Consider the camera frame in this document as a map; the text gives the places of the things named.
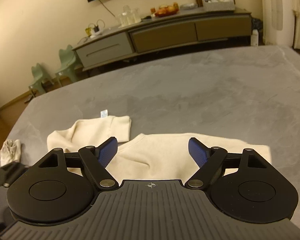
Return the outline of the cream white sweater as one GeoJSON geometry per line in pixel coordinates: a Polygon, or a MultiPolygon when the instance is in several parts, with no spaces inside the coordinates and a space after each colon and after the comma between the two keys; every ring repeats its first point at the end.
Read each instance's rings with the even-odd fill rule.
{"type": "Polygon", "coordinates": [[[130,139],[131,122],[129,116],[77,120],[69,129],[53,131],[47,137],[47,148],[60,147],[65,153],[77,152],[85,146],[99,146],[115,137],[120,145],[106,169],[119,183],[124,179],[187,181],[199,168],[188,152],[188,142],[192,137],[208,147],[220,146],[231,153],[253,148],[271,162],[269,146],[251,145],[238,139],[198,133],[141,133],[130,139]]]}

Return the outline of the small crumpled white cloth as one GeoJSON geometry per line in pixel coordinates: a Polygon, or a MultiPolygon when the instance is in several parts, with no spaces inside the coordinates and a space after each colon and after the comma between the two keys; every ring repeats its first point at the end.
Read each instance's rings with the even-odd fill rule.
{"type": "Polygon", "coordinates": [[[7,165],[12,162],[19,163],[21,159],[21,141],[7,139],[0,150],[0,164],[7,165]]]}

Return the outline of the green plastic chair far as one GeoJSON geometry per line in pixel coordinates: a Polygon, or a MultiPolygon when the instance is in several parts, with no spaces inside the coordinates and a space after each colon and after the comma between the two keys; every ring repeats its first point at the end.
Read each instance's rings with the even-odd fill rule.
{"type": "Polygon", "coordinates": [[[34,97],[34,91],[37,91],[40,95],[46,93],[43,87],[43,83],[45,81],[49,81],[51,85],[54,85],[53,79],[41,64],[37,63],[35,66],[32,66],[31,73],[33,76],[33,81],[29,85],[29,90],[34,97]]]}

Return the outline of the green plastic chair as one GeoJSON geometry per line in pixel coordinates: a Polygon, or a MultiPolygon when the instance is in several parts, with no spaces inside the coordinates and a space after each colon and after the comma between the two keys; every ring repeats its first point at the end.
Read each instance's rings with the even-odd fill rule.
{"type": "Polygon", "coordinates": [[[40,95],[46,93],[43,87],[43,83],[45,81],[49,81],[51,85],[54,85],[53,79],[41,64],[37,63],[35,66],[32,66],[31,73],[33,76],[33,81],[29,85],[29,90],[34,97],[34,91],[37,91],[40,95]]]}
{"type": "Polygon", "coordinates": [[[59,85],[62,87],[61,77],[68,77],[72,83],[79,81],[76,70],[83,68],[83,64],[77,53],[73,51],[72,45],[68,45],[66,49],[59,50],[59,59],[61,66],[56,70],[55,75],[59,85]]]}

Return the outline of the green plastic chair near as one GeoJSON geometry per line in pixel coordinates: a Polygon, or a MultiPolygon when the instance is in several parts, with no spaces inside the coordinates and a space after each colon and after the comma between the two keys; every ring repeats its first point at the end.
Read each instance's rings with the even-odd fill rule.
{"type": "Polygon", "coordinates": [[[76,70],[83,68],[83,64],[77,53],[73,51],[72,45],[68,45],[66,49],[59,50],[59,59],[61,66],[56,70],[55,75],[59,85],[62,87],[61,77],[68,77],[72,83],[79,81],[76,70]]]}

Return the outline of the white bottle on floor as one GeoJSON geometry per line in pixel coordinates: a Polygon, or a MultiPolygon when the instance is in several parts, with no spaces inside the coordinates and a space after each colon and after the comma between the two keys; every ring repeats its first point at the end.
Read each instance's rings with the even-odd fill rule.
{"type": "Polygon", "coordinates": [[[253,47],[258,46],[258,30],[257,29],[254,29],[252,31],[251,38],[250,38],[250,45],[253,47]]]}

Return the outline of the long grey brown sideboard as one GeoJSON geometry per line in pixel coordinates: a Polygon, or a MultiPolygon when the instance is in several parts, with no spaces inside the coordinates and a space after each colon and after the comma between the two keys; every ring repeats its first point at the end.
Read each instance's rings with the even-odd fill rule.
{"type": "Polygon", "coordinates": [[[172,16],[142,21],[127,27],[107,29],[74,46],[84,70],[161,50],[194,44],[249,38],[251,13],[204,12],[202,8],[180,11],[172,16]]]}

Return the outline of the glass jug set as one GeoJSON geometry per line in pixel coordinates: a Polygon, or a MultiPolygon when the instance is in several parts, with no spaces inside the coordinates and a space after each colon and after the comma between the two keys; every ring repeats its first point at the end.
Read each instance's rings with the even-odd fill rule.
{"type": "Polygon", "coordinates": [[[142,21],[139,8],[131,9],[130,6],[124,5],[123,12],[117,16],[120,28],[137,24],[142,21]]]}

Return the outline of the grey storage basket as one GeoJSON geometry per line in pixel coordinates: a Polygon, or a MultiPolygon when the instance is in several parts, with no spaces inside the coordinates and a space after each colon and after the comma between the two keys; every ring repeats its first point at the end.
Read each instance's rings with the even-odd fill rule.
{"type": "Polygon", "coordinates": [[[202,0],[205,12],[235,11],[234,0],[202,0]]]}

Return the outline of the white curtain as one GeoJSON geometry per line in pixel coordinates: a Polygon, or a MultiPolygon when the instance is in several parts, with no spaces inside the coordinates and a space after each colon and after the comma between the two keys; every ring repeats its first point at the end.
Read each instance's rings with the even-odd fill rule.
{"type": "Polygon", "coordinates": [[[300,0],[262,0],[263,42],[300,49],[300,0]]]}

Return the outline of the fruit bowl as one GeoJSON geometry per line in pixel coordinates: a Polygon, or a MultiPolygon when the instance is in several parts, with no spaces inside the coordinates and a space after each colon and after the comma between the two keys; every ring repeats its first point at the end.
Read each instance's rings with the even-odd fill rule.
{"type": "Polygon", "coordinates": [[[166,17],[166,16],[172,16],[179,12],[179,4],[177,2],[174,2],[172,5],[161,5],[159,9],[155,10],[153,12],[153,15],[155,17],[166,17]]]}

